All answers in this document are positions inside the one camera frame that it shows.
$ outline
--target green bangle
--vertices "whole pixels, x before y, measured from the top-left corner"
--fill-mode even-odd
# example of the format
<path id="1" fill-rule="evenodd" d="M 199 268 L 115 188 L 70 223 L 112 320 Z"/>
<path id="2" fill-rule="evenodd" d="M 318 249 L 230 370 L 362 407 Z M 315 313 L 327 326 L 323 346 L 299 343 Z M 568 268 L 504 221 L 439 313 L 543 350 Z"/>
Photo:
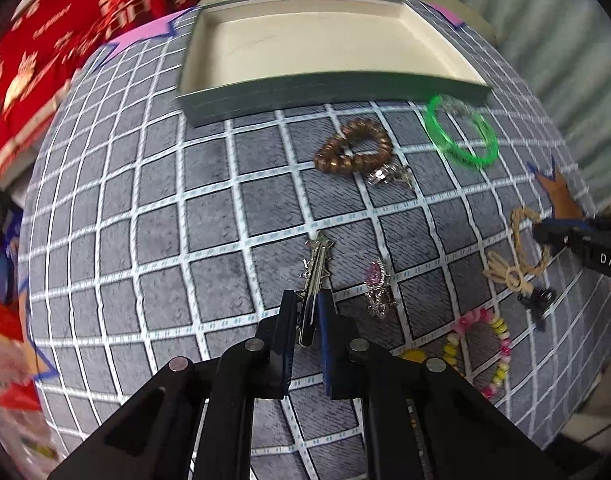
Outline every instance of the green bangle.
<path id="1" fill-rule="evenodd" d="M 446 111 L 451 113 L 464 113 L 470 115 L 470 120 L 474 126 L 476 126 L 476 129 L 479 130 L 483 140 L 485 140 L 485 147 L 487 148 L 485 156 L 473 155 L 457 146 L 454 139 L 447 135 L 439 124 L 439 120 L 437 119 L 438 108 L 445 108 Z M 469 110 L 464 103 L 452 98 L 446 98 L 444 100 L 442 96 L 435 95 L 430 100 L 423 114 L 423 120 L 429 139 L 441 153 L 448 156 L 450 159 L 464 166 L 476 168 L 477 170 L 485 168 L 497 160 L 499 156 L 499 141 L 497 140 L 494 130 L 480 113 Z"/>

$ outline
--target gray checkered tablecloth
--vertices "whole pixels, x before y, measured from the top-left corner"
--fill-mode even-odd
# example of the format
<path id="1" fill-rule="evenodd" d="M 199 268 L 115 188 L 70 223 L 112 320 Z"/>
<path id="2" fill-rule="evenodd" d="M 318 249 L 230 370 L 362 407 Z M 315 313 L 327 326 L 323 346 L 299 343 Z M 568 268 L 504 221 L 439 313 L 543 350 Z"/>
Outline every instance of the gray checkered tablecloth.
<path id="1" fill-rule="evenodd" d="M 339 310 L 365 337 L 394 353 L 418 346 L 441 355 L 450 323 L 489 306 L 514 338 L 509 377 L 492 402 L 539 446 L 559 431 L 611 345 L 609 280 L 559 254 L 534 280 L 559 292 L 540 333 L 508 290 L 484 279 L 483 251 L 512 258 L 512 208 L 551 211 L 525 161 L 548 171 L 554 155 L 590 213 L 592 200 L 540 102 L 498 52 L 471 28 L 455 31 L 411 5 L 494 87 L 481 111 L 500 157 L 485 171 L 435 151 L 422 103 L 320 104 L 192 129 L 174 96 L 196 11 L 176 21 L 176 38 L 135 44 L 101 70 L 90 60 L 42 146 L 21 243 L 32 337 L 59 373 L 38 388 L 63 454 L 171 357 L 213 358 L 252 336 L 284 288 L 302 287 L 305 241 L 319 229 L 336 241 L 329 267 Z M 413 189 L 314 170 L 323 140 L 357 116 L 383 124 Z M 466 121 L 442 121 L 484 149 Z M 538 259 L 527 230 L 524 245 Z M 383 321 L 368 317 L 362 296 L 377 257 L 399 305 Z M 257 402 L 251 478 L 365 478 L 360 403 L 325 397 L 319 348 L 296 349 L 286 399 Z M 487 384 L 495 336 L 475 328 L 461 350 L 460 370 Z"/>

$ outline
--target red blanket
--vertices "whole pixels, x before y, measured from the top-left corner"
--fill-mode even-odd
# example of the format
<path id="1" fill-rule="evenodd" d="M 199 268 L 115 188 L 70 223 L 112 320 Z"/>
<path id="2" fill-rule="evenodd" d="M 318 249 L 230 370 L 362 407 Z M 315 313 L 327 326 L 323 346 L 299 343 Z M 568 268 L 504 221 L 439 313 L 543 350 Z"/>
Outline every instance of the red blanket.
<path id="1" fill-rule="evenodd" d="M 116 36 L 197 0 L 35 0 L 0 42 L 0 177 L 44 133 L 77 69 Z"/>

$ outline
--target brown beaded bracelet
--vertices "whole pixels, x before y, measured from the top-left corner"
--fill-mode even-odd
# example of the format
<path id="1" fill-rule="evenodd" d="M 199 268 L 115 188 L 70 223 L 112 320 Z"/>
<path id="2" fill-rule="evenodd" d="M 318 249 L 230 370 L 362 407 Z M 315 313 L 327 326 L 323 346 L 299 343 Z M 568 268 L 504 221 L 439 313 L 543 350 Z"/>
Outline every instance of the brown beaded bracelet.
<path id="1" fill-rule="evenodd" d="M 384 127 L 370 119 L 353 119 L 341 127 L 343 136 L 325 141 L 314 155 L 314 167 L 323 173 L 370 173 L 381 168 L 392 158 L 393 147 Z M 339 152 L 350 144 L 374 139 L 378 150 L 376 155 L 340 155 Z"/>

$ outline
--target light green curtain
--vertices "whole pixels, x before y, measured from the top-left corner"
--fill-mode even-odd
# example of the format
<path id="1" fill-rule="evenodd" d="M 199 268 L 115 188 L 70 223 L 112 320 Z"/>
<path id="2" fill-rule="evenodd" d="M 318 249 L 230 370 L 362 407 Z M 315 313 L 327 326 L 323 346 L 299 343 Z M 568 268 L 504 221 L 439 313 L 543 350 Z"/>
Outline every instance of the light green curtain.
<path id="1" fill-rule="evenodd" d="M 611 199 L 611 21 L 596 0 L 460 0 L 556 121 L 594 199 Z"/>

